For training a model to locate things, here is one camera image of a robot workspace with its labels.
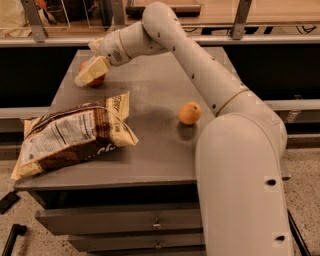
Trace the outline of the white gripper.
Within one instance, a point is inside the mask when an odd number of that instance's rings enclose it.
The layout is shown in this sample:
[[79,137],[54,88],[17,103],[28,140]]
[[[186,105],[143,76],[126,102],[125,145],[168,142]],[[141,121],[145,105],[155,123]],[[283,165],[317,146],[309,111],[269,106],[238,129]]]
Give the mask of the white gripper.
[[79,87],[90,85],[105,77],[111,65],[120,66],[130,61],[122,45],[119,30],[107,34],[103,39],[91,40],[88,47],[93,53],[103,56],[93,56],[82,66],[74,79]]

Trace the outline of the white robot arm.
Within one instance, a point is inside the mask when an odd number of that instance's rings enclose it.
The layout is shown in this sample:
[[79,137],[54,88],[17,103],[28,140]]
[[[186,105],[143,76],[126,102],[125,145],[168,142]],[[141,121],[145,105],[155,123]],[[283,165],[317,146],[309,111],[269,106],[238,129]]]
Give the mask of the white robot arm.
[[199,136],[195,170],[207,256],[293,256],[281,174],[283,121],[191,39],[161,2],[142,19],[90,42],[102,63],[76,77],[84,86],[141,55],[173,54],[214,115]]

